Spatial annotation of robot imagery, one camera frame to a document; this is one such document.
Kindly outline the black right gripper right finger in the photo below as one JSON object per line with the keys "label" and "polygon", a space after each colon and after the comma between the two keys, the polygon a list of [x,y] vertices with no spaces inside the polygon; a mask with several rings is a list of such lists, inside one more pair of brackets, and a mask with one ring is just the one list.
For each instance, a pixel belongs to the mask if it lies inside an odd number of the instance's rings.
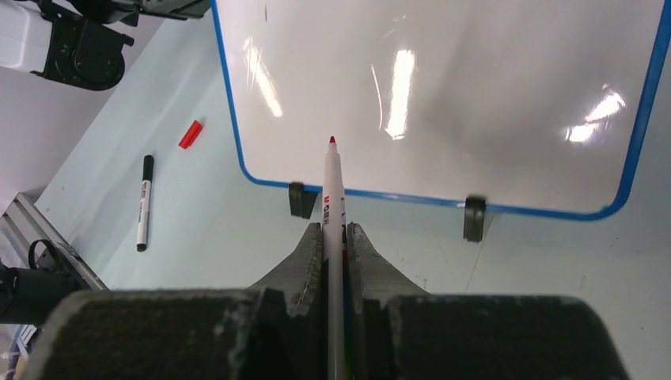
{"label": "black right gripper right finger", "polygon": [[347,227],[357,379],[626,379],[605,324],[561,294],[431,294]]}

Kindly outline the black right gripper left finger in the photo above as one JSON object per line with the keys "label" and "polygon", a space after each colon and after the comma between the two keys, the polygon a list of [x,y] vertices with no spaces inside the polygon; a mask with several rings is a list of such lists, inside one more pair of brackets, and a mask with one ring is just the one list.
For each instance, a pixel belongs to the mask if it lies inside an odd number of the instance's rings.
{"label": "black right gripper left finger", "polygon": [[24,379],[320,379],[320,225],[245,289],[79,291],[47,319]]}

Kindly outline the red marker cap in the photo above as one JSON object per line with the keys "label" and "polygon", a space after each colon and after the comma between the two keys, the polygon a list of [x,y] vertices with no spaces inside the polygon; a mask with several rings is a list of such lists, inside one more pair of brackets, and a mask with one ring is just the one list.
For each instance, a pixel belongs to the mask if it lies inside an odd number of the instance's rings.
{"label": "red marker cap", "polygon": [[182,139],[179,141],[178,146],[183,150],[188,149],[189,147],[192,146],[192,144],[195,142],[195,140],[199,137],[202,130],[203,130],[203,125],[198,120],[194,120],[192,122],[191,126],[184,133]]}

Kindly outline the red whiteboard marker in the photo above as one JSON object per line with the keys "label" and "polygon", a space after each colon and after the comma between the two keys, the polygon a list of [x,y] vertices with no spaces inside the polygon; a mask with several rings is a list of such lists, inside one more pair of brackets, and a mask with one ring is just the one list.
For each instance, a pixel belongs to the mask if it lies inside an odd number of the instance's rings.
{"label": "red whiteboard marker", "polygon": [[329,379],[345,379],[345,326],[343,255],[347,249],[345,195],[341,160],[335,137],[329,138],[322,188],[322,236],[328,262],[328,369]]}

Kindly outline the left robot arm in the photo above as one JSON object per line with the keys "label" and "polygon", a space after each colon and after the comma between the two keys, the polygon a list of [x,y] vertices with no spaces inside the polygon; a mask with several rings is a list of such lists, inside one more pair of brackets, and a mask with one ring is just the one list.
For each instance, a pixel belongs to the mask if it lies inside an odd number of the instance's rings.
{"label": "left robot arm", "polygon": [[123,78],[123,49],[134,44],[109,26],[136,27],[142,15],[185,21],[210,9],[202,0],[3,1],[1,65],[48,81],[91,91]]}

